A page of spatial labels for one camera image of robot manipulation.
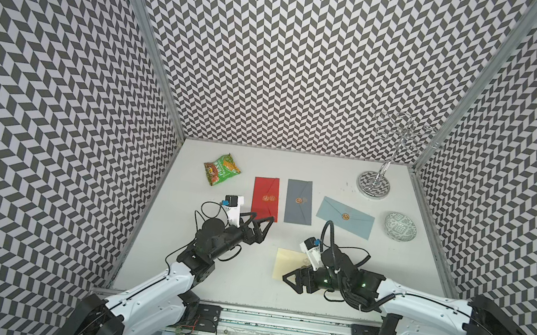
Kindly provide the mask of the red envelope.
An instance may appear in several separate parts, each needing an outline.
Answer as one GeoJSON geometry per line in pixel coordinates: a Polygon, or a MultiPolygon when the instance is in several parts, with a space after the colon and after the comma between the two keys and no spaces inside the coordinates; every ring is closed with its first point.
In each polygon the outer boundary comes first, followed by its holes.
{"type": "Polygon", "coordinates": [[[279,220],[279,186],[278,178],[255,178],[251,210],[259,219],[273,217],[275,222],[279,220]]]}

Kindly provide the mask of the cream yellow envelope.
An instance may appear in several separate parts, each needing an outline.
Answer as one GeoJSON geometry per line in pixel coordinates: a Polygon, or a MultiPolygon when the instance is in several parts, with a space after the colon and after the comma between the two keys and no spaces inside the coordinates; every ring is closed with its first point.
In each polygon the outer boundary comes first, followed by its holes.
{"type": "Polygon", "coordinates": [[[311,264],[306,254],[279,248],[275,258],[272,279],[281,281],[285,274],[308,265],[311,264]]]}

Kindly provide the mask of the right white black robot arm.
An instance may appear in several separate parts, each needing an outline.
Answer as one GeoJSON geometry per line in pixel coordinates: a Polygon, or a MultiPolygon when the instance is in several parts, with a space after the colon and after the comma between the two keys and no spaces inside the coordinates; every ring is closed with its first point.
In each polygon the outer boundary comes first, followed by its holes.
{"type": "Polygon", "coordinates": [[[365,270],[338,247],[324,249],[309,239],[301,244],[310,263],[282,276],[297,294],[339,293],[346,305],[378,313],[378,335],[526,335],[491,299],[438,297],[365,270]]]}

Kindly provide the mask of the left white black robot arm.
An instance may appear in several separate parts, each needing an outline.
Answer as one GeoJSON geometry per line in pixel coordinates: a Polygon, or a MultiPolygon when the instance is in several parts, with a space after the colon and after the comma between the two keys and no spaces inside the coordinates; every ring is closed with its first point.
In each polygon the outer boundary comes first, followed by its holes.
{"type": "Polygon", "coordinates": [[[199,306],[191,290],[206,280],[223,254],[242,243],[262,243],[275,219],[247,212],[238,220],[237,226],[219,218],[205,220],[163,272],[107,298],[87,296],[55,335],[153,335],[180,321],[190,325],[199,306]]]}

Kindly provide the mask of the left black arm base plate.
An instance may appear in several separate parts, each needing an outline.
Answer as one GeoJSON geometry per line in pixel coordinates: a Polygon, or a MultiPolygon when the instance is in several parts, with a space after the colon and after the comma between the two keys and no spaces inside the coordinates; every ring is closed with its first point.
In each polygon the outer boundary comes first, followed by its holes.
{"type": "Polygon", "coordinates": [[[219,323],[223,308],[216,304],[189,304],[185,312],[176,323],[177,327],[193,332],[214,333],[219,323]]]}

